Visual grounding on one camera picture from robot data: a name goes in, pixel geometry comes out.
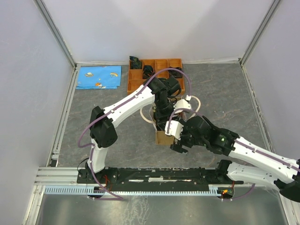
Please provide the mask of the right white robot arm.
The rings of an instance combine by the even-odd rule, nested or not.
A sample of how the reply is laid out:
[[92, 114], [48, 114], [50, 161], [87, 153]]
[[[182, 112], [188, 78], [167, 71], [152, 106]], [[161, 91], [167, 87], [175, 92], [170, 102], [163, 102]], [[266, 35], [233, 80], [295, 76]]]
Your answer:
[[229, 180], [268, 186], [294, 202], [300, 201], [300, 162], [261, 148], [237, 133], [213, 125], [206, 117], [194, 116], [187, 121], [167, 121], [165, 134], [173, 136], [173, 148], [203, 146], [218, 155], [225, 155], [250, 164], [223, 161], [215, 171], [220, 183]]

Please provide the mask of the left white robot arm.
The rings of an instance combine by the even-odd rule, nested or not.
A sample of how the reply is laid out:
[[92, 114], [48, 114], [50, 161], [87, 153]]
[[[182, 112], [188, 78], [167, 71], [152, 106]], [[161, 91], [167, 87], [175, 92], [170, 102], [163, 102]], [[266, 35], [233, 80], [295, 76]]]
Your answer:
[[146, 85], [141, 85], [136, 91], [119, 102], [104, 109], [95, 107], [92, 110], [90, 122], [97, 121], [90, 127], [90, 137], [94, 151], [88, 162], [88, 178], [100, 182], [104, 177], [105, 158], [108, 147], [113, 145], [118, 138], [116, 127], [127, 117], [142, 109], [155, 104], [153, 113], [154, 124], [157, 130], [164, 130], [171, 113], [174, 111], [171, 98], [181, 93], [181, 87], [174, 77], [153, 78]]

